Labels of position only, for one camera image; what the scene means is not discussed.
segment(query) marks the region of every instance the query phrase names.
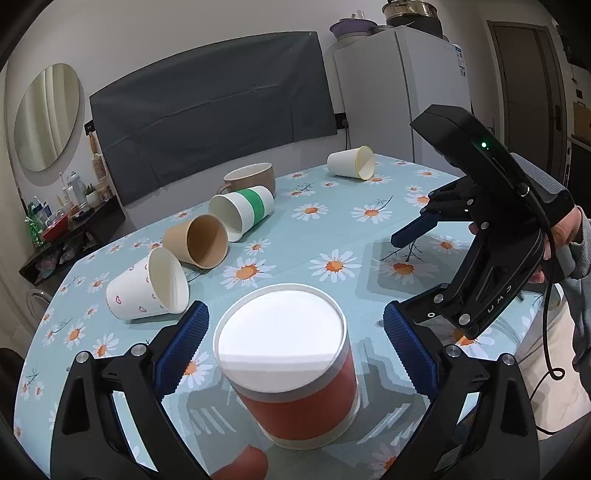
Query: kraft paper cup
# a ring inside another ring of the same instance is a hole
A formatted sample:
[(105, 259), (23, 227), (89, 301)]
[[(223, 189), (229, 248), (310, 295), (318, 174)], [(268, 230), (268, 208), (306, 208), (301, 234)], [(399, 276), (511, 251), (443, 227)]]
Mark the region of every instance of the kraft paper cup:
[(181, 262), (199, 268), (217, 267), (228, 253), (228, 234), (215, 216), (204, 213), (164, 232), (163, 247)]

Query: oval mirror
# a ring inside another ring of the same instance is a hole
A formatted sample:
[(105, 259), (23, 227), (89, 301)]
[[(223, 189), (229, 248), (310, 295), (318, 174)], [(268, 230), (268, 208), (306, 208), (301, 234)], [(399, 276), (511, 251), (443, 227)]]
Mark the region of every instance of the oval mirror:
[(78, 115), (78, 75), (65, 63), (43, 70), (25, 92), (14, 123), (14, 147), (21, 164), (45, 170), (64, 150)]

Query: beige mug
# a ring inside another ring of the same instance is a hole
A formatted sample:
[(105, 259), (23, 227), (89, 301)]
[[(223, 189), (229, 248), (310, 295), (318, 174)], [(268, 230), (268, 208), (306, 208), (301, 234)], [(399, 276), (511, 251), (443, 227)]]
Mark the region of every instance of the beige mug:
[(226, 183), (218, 188), (218, 195), (221, 195), (224, 190), (237, 192), (262, 185), (275, 197), (275, 173), (270, 163), (255, 163), (237, 168), (228, 173), (223, 180)]

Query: blue tablecloth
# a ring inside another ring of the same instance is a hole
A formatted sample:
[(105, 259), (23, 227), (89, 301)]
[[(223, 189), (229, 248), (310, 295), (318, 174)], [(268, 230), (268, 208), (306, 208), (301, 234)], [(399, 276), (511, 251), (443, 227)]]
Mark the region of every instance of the blue tablecloth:
[[(224, 262), (210, 271), (185, 267), (191, 300), (209, 308), (210, 329), (177, 391), (163, 404), (180, 436), (209, 472), (229, 463), (247, 445), (266, 451), (268, 479), (379, 478), (424, 414), (418, 395), (381, 325), (385, 305), (449, 282), (472, 241), (466, 223), (442, 223), (394, 253), (390, 236), (418, 216), (427, 193), (451, 175), (376, 156), (368, 181), (333, 177), (325, 166), (277, 180), (275, 212), (242, 240), (230, 244)], [(20, 380), (15, 435), (47, 473), (54, 416), (76, 352), (120, 355), (149, 342), (179, 315), (124, 323), (107, 308), (107, 283), (161, 245), (164, 231), (207, 211), (207, 203), (165, 218), (79, 261), (69, 272), (31, 344)], [(324, 290), (343, 309), (349, 325), (361, 392), (353, 426), (321, 449), (294, 452), (276, 447), (224, 379), (212, 355), (212, 336), (223, 312), (257, 287), (304, 283)], [(469, 355), (496, 359), (515, 352), (525, 336), (538, 295), (524, 293), (477, 341), (445, 323), (433, 326), (445, 342)], [(153, 466), (122, 394), (114, 395), (125, 434), (138, 462)], [(470, 397), (465, 411), (475, 405)]]

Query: white wall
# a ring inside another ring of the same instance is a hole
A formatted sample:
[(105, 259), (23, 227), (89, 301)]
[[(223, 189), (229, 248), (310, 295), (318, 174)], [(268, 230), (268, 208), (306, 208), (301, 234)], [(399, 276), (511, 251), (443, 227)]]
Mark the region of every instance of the white wall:
[[(26, 201), (33, 195), (57, 203), (59, 172), (76, 170), (95, 183), (83, 124), (91, 118), (88, 97), (105, 85), (147, 64), (190, 48), (230, 38), (273, 31), (318, 31), (323, 51), (334, 42), (329, 27), (363, 8), (383, 23), (384, 0), (54, 0), (25, 33), (8, 62), (7, 127), (17, 182)], [(49, 169), (25, 172), (14, 151), (14, 119), (27, 86), (54, 63), (71, 65), (82, 85), (82, 107), (73, 138)], [(326, 161), (345, 144), (343, 132), (285, 145), (211, 168), (170, 184), (127, 206), (136, 227), (210, 198), (222, 176), (255, 161), (271, 161), (277, 175)]]

